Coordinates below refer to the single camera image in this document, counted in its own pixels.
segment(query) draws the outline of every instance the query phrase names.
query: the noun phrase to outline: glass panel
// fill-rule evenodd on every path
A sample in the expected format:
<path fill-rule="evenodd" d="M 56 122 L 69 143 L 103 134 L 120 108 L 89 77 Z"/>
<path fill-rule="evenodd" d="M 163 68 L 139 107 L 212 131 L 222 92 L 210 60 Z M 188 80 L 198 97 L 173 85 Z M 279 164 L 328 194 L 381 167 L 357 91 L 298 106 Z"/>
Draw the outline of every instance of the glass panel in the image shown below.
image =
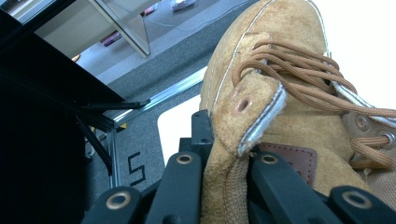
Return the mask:
<path fill-rule="evenodd" d="M 0 8 L 24 24 L 55 0 L 0 0 Z"/>

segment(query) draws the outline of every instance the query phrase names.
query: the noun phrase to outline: metal eyelet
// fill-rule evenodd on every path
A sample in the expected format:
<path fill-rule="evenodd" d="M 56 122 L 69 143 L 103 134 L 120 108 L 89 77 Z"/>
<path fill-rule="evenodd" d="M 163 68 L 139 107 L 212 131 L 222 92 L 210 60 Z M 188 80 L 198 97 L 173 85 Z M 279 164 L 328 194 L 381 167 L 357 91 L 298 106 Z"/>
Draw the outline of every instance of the metal eyelet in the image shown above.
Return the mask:
<path fill-rule="evenodd" d="M 366 132 L 370 127 L 370 119 L 366 116 L 359 115 L 355 119 L 356 126 L 358 126 L 359 130 L 362 132 Z"/>
<path fill-rule="evenodd" d="M 396 136 L 394 133 L 381 131 L 378 133 L 379 136 L 386 136 L 389 139 L 389 143 L 383 148 L 386 150 L 391 150 L 396 148 Z"/>

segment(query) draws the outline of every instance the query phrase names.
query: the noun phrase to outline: gray carpet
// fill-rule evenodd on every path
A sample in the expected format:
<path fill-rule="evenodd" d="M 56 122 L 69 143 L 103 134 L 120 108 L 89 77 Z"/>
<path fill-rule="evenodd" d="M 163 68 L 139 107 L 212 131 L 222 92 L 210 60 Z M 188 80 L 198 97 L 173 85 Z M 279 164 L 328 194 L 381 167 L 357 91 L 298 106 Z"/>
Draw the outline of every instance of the gray carpet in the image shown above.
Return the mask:
<path fill-rule="evenodd" d="M 216 4 L 212 1 L 197 1 L 197 6 L 201 6 L 203 11 L 186 9 L 178 12 L 179 14 L 175 14 L 176 17 L 181 17 L 182 13 L 186 13 L 183 17 L 187 18 L 190 13 L 191 20 L 195 20 L 193 23 L 196 26 L 192 26 L 192 28 L 198 28 L 188 35 L 181 34 L 183 32 L 176 29 L 176 27 L 171 27 L 172 29 L 167 31 L 167 33 L 159 31 L 158 34 L 155 34 L 157 29 L 154 27 L 149 28 L 149 24 L 147 23 L 148 36 L 152 38 L 151 43 L 161 43 L 176 34 L 179 34 L 178 36 L 182 36 L 183 38 L 171 46 L 157 46 L 158 48 L 162 48 L 162 50 L 158 51 L 156 51 L 158 48 L 155 46 L 150 46 L 154 49 L 154 53 L 145 60 L 136 59 L 135 64 L 126 66 L 132 69 L 122 75 L 120 75 L 122 73 L 121 71 L 125 71 L 126 68 L 117 68 L 117 66 L 125 62 L 115 63 L 107 69 L 107 71 L 119 70 L 118 73 L 114 73 L 113 77 L 109 77 L 106 71 L 102 73 L 98 72 L 94 75 L 128 102 L 146 100 L 207 66 L 214 48 L 219 43 L 226 29 L 243 10 L 254 2 L 256 1 L 220 0 L 216 4 L 227 7 L 216 7 Z M 213 12 L 214 9 L 217 15 L 203 13 L 205 10 Z M 160 18 L 166 15 L 166 13 L 169 13 L 169 11 L 161 15 L 161 11 L 158 10 L 154 14 L 149 15 L 148 19 L 152 16 L 151 20 L 154 20 L 154 18 Z M 183 29 L 186 28 L 183 27 L 183 23 L 175 22 L 173 24 L 179 24 L 178 27 L 182 27 Z M 118 41 L 114 46 L 112 45 L 110 47 L 121 49 L 119 45 L 122 45 L 122 42 Z M 88 49 L 88 51 L 94 53 L 94 49 Z M 127 54 L 127 50 L 125 50 L 117 57 L 128 59 L 134 56 L 134 54 L 136 53 Z M 168 109 L 199 94 L 200 89 L 201 84 L 196 85 L 172 99 L 155 106 L 150 111 L 130 120 L 128 122 L 128 128 L 117 135 L 117 151 L 119 153 L 121 184 L 123 186 L 132 186 L 142 190 L 161 178 L 164 170 L 164 161 L 157 126 L 158 117 Z M 114 118 L 119 113 L 119 111 L 108 111 L 106 115 Z M 93 156 L 92 163 L 88 166 L 90 180 L 90 187 L 88 189 L 90 199 L 88 206 L 91 206 L 94 200 L 108 189 L 109 182 L 106 175 L 106 168 L 96 154 Z"/>

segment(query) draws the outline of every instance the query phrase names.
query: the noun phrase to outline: shoe eyelet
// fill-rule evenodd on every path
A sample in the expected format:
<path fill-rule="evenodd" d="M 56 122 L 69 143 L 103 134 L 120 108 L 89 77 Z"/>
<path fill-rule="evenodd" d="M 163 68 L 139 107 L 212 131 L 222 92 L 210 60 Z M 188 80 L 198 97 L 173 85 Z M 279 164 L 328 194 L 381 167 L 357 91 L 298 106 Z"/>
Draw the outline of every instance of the shoe eyelet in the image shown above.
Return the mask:
<path fill-rule="evenodd" d="M 356 126 L 358 126 L 359 130 L 361 130 L 362 132 L 366 132 L 367 130 L 369 130 L 370 120 L 368 117 L 359 115 L 356 117 L 355 122 Z"/>
<path fill-rule="evenodd" d="M 381 131 L 378 133 L 378 135 L 386 136 L 389 139 L 389 143 L 383 147 L 385 150 L 392 150 L 392 149 L 396 148 L 396 136 L 394 133 Z"/>
<path fill-rule="evenodd" d="M 243 113 L 252 104 L 251 96 L 244 97 L 236 105 L 236 112 Z"/>

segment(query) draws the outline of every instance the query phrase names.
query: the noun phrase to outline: black panel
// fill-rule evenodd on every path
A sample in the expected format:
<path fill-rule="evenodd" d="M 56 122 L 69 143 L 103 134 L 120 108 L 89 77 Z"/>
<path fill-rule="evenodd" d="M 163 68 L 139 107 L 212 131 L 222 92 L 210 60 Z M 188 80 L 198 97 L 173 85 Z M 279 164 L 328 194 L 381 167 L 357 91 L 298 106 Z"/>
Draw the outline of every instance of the black panel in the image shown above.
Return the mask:
<path fill-rule="evenodd" d="M 0 91 L 0 223 L 79 223 L 84 138 L 73 118 Z"/>
<path fill-rule="evenodd" d="M 87 103 L 119 103 L 123 99 L 37 35 L 29 35 L 7 55 L 0 66 L 28 77 L 61 95 Z"/>

